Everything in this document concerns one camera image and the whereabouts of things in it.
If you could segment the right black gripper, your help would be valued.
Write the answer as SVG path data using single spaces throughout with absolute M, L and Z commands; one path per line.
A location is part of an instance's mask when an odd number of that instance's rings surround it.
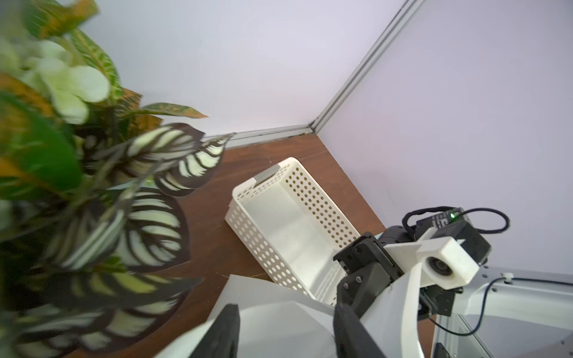
M 491 244 L 472 225 L 447 225 L 437 229 L 434 236 L 454 237 L 479 268 L 486 263 L 492 250 Z M 380 237 L 367 232 L 336 254 L 334 261 L 346 273 L 337 285 L 337 304 L 349 305 L 358 317 L 362 317 L 388 286 L 405 275 L 385 252 L 384 246 L 412 242 L 415 241 L 409 239 L 403 227 L 395 226 Z M 419 287 L 419 319 L 435 314 L 450 316 L 455 296 L 461 294 L 463 288 Z

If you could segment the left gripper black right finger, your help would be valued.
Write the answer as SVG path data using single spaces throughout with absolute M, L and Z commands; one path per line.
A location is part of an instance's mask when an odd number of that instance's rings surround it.
M 341 358 L 383 358 L 385 355 L 347 304 L 334 311 L 334 340 Z

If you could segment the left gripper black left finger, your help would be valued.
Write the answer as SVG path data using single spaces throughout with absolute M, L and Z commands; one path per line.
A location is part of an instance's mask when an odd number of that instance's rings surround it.
M 239 340 L 239 307 L 237 304 L 227 304 L 190 354 L 190 358 L 236 358 Z

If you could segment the white insulated delivery bag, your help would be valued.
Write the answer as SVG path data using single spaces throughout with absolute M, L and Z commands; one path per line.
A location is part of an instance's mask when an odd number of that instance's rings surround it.
M 421 271 L 410 271 L 380 294 L 361 324 L 386 357 L 423 357 L 417 315 Z M 334 357 L 334 308 L 300 291 L 231 275 L 208 320 L 186 332 L 159 357 L 186 357 L 226 304 L 238 304 L 239 357 Z

